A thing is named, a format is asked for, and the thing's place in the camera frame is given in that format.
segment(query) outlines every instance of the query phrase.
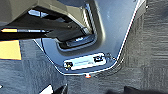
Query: cable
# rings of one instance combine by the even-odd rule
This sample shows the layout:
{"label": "cable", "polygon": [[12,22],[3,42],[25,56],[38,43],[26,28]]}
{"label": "cable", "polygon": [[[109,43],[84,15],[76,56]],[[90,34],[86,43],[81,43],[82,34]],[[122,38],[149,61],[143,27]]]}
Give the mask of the cable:
{"label": "cable", "polygon": [[[42,45],[42,49],[43,49],[43,52],[44,52],[44,54],[45,55],[47,55],[47,53],[46,53],[46,51],[45,51],[45,48],[44,48],[44,43],[43,43],[43,38],[41,38],[41,45]],[[56,66],[56,67],[59,67],[59,68],[64,68],[63,66],[61,66],[61,65],[59,65],[59,64],[56,64],[56,63],[54,63],[54,65]]]}

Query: gray carpet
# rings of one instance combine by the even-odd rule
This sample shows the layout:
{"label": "gray carpet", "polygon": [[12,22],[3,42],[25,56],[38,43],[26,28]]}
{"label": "gray carpet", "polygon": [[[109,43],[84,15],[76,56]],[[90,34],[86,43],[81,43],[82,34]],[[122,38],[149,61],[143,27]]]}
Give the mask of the gray carpet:
{"label": "gray carpet", "polygon": [[34,41],[24,40],[21,61],[0,60],[0,94],[38,94],[49,84],[56,89],[65,83],[68,94],[122,92],[125,85],[168,92],[168,1],[148,0],[147,5],[147,12],[131,27],[119,72],[108,70],[91,79],[63,76]]}

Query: white label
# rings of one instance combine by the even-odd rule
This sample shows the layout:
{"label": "white label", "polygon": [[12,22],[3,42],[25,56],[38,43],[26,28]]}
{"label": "white label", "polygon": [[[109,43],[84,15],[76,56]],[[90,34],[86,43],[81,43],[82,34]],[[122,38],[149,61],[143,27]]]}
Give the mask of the white label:
{"label": "white label", "polygon": [[98,53],[98,54],[93,54],[93,55],[88,55],[88,56],[83,56],[83,57],[78,57],[70,60],[65,60],[64,61],[64,67],[66,67],[65,62],[72,62],[73,66],[71,67],[71,70],[77,70],[77,69],[83,69],[83,68],[89,68],[89,67],[94,67],[94,66],[100,66],[104,65],[106,63],[106,59],[103,57],[102,61],[95,62],[94,57],[97,56],[104,56],[103,53]]}

